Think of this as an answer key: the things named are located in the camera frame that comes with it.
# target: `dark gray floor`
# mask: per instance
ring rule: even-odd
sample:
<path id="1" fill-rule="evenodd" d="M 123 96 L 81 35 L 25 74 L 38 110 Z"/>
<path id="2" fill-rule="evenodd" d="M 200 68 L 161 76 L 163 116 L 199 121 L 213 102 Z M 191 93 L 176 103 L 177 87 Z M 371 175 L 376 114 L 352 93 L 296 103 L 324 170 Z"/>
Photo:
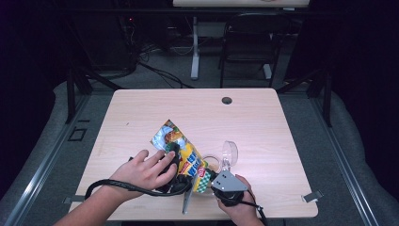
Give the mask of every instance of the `dark gray floor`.
<path id="1" fill-rule="evenodd" d="M 198 81 L 190 79 L 191 54 L 179 55 L 173 51 L 170 53 L 154 51 L 143 57 L 149 57 L 147 64 L 175 74 L 190 86 L 218 88 L 217 44 L 217 40 L 208 40 L 202 44 Z M 295 39 L 291 38 L 284 44 L 275 88 L 282 86 L 282 77 L 294 44 Z M 137 66 L 134 73 L 113 81 L 127 89 L 170 89 L 170 85 L 159 75 L 141 66 Z M 179 87 L 176 83 L 171 84 L 174 88 Z M 51 173 L 45 178 L 44 186 L 38 196 L 34 197 L 33 204 L 25 208 L 28 211 L 21 220 L 23 225 L 51 225 L 68 212 L 69 205 L 63 201 L 74 194 L 79 184 L 80 176 L 112 97 L 112 91 L 104 85 L 92 81 L 92 86 L 95 91 L 91 96 L 78 98 L 81 100 L 80 103 L 85 103 L 85 106 L 72 125 L 76 128 L 87 129 L 87 132 L 82 141 L 66 140 L 60 145 L 59 156 Z M 320 189 L 325 197 L 317 203 L 319 208 L 317 217 L 287 219 L 287 225 L 364 225 L 359 209 L 334 157 L 334 148 L 325 132 L 323 122 L 317 117 L 319 110 L 314 108 L 314 103 L 318 103 L 318 100 L 308 99 L 303 90 L 303 88 L 298 88 L 294 92 L 280 95 L 279 98 L 311 189 Z M 65 84 L 56 88 L 55 93 L 56 106 L 51 119 L 21 174 L 5 198 L 0 201 L 0 224 L 2 225 L 6 223 L 41 161 L 54 149 L 58 136 L 65 130 L 64 121 L 67 114 Z M 364 152 L 359 133 L 343 103 L 335 95 L 333 95 L 331 117 L 333 131 L 368 198 L 377 221 L 380 225 L 395 225 L 396 222 L 399 222 L 399 205 L 379 186 L 374 175 L 364 163 Z M 177 225 L 209 225 L 210 223 L 180 222 Z M 120 225 L 120 222 L 108 222 L 107 224 Z M 269 219 L 269 225 L 282 225 L 282 220 Z"/>

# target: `black curtain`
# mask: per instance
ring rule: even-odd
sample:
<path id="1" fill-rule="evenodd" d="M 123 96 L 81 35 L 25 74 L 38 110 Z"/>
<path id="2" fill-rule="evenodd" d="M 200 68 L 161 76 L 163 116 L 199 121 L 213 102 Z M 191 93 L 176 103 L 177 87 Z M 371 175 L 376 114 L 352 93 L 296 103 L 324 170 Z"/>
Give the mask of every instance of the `black curtain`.
<path id="1" fill-rule="evenodd" d="M 0 197 L 51 115 L 54 87 L 66 79 L 68 63 L 56 37 L 34 1 L 0 2 Z"/>

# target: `table leg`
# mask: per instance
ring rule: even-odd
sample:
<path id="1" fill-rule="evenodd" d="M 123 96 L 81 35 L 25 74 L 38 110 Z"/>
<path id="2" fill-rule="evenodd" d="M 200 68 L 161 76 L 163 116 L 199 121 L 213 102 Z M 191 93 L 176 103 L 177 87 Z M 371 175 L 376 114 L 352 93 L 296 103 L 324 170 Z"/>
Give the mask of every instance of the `table leg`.
<path id="1" fill-rule="evenodd" d="M 200 53 L 199 53 L 199 35 L 198 35 L 198 22 L 197 17 L 193 20 L 193 64 L 191 66 L 191 79 L 199 79 L 199 67 L 200 67 Z"/>

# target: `black strap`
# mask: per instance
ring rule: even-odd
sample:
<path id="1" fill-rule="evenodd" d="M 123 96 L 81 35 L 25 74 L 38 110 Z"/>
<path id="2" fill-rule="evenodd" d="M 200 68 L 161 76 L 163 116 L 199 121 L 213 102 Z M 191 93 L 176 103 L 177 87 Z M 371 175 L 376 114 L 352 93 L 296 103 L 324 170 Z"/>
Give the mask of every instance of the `black strap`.
<path id="1" fill-rule="evenodd" d="M 180 189 L 178 191 L 174 191 L 172 193 L 161 193 L 161 192 L 150 191 L 150 190 L 147 190 L 145 188 L 142 188 L 142 187 L 139 187 L 139 186 L 134 186 L 134 185 L 131 185 L 131 184 L 125 183 L 125 182 L 104 179 L 104 180 L 100 180 L 98 182 L 95 182 L 95 183 L 91 184 L 88 187 L 88 190 L 86 191 L 86 195 L 85 195 L 85 200 L 88 199 L 88 197 L 90 197 L 90 195 L 93 192 L 94 188 L 96 188 L 97 186 L 118 186 L 118 187 L 124 188 L 124 189 L 129 190 L 129 191 L 138 191 L 138 192 L 150 195 L 150 196 L 167 197 L 167 196 L 175 196 L 175 195 L 183 194 L 187 189 L 189 189 L 191 187 L 191 184 L 187 183 L 186 186 L 182 187 L 182 189 Z"/>

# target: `metal rail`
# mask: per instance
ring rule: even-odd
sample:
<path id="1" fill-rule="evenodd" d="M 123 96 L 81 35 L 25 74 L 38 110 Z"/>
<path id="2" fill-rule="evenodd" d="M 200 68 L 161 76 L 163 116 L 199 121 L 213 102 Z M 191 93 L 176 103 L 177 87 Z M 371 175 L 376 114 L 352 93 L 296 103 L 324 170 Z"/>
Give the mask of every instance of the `metal rail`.
<path id="1" fill-rule="evenodd" d="M 51 148 L 51 151 L 46 154 L 43 161 L 41 162 L 32 180 L 29 182 L 24 194 L 19 199 L 14 209 L 8 216 L 5 225 L 23 225 L 24 218 L 26 217 L 30 207 L 39 195 L 46 179 L 50 175 L 53 166 L 55 165 L 60 153 L 61 146 L 64 141 L 68 138 L 68 134 L 73 130 L 74 125 L 77 122 L 79 115 L 88 103 L 89 96 L 83 95 L 81 101 L 79 101 L 76 107 L 76 115 L 72 119 L 71 123 L 65 124 L 62 128 L 58 138 L 56 139 L 55 145 Z"/>
<path id="2" fill-rule="evenodd" d="M 349 162 L 346 159 L 343 149 L 338 139 L 335 137 L 333 128 L 328 127 L 326 122 L 324 121 L 323 114 L 321 112 L 320 103 L 318 103 L 317 100 L 315 100 L 314 98 L 310 98 L 310 100 L 318 120 L 323 125 L 326 134 L 328 135 L 328 138 L 331 141 L 335 160 L 338 164 L 338 167 L 340 168 L 341 174 L 343 175 L 343 179 L 345 180 L 346 185 L 348 186 L 349 192 L 352 195 L 355 205 L 359 210 L 364 225 L 367 226 L 379 225 L 369 203 L 367 202 L 367 198 L 365 197 L 363 190 L 361 189 L 361 186 L 358 183 L 358 180 L 356 179 L 356 176 L 352 171 Z"/>

